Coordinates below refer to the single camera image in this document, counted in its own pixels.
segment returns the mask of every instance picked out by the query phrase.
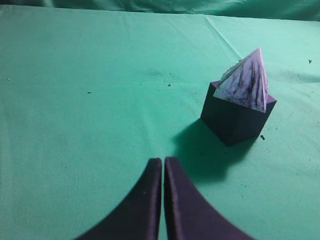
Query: marbled pyramid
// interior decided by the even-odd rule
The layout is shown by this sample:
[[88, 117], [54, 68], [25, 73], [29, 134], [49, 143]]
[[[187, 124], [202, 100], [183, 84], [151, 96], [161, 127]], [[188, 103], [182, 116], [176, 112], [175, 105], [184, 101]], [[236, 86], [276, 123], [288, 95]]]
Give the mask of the marbled pyramid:
[[257, 48], [226, 71], [213, 96], [265, 113], [268, 78], [261, 49]]

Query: dark purple cube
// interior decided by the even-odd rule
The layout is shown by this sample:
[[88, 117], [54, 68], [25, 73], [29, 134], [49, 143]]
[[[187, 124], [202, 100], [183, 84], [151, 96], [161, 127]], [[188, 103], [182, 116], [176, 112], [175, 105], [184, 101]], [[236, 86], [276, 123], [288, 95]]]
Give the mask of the dark purple cube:
[[265, 113], [214, 97], [219, 81], [211, 82], [201, 119], [226, 146], [257, 138], [277, 100], [268, 95]]

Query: green fabric backdrop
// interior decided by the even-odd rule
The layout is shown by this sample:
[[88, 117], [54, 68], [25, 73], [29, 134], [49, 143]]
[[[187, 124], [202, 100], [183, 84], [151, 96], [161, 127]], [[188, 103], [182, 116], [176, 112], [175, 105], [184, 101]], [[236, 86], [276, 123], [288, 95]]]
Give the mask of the green fabric backdrop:
[[[316, 21], [0, 6], [0, 239], [78, 236], [165, 156], [258, 240], [319, 239], [319, 41]], [[198, 119], [257, 47], [278, 102], [227, 148]]]
[[4, 0], [6, 4], [320, 21], [319, 0]]

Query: green tablecloth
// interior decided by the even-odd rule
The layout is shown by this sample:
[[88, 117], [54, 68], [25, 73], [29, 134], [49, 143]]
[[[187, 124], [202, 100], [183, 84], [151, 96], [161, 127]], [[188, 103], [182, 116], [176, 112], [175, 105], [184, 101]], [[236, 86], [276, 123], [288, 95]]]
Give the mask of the green tablecloth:
[[[78, 236], [165, 156], [253, 237], [318, 239], [319, 43], [320, 22], [0, 6], [0, 239]], [[227, 148], [198, 118], [257, 47], [278, 103]]]

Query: white pyramid with purple streaks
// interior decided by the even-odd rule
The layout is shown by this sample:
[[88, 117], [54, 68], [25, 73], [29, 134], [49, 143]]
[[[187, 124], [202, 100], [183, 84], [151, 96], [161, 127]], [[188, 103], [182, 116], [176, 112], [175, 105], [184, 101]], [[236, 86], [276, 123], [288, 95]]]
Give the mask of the white pyramid with purple streaks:
[[268, 92], [265, 64], [257, 48], [222, 75], [213, 96], [265, 113]]

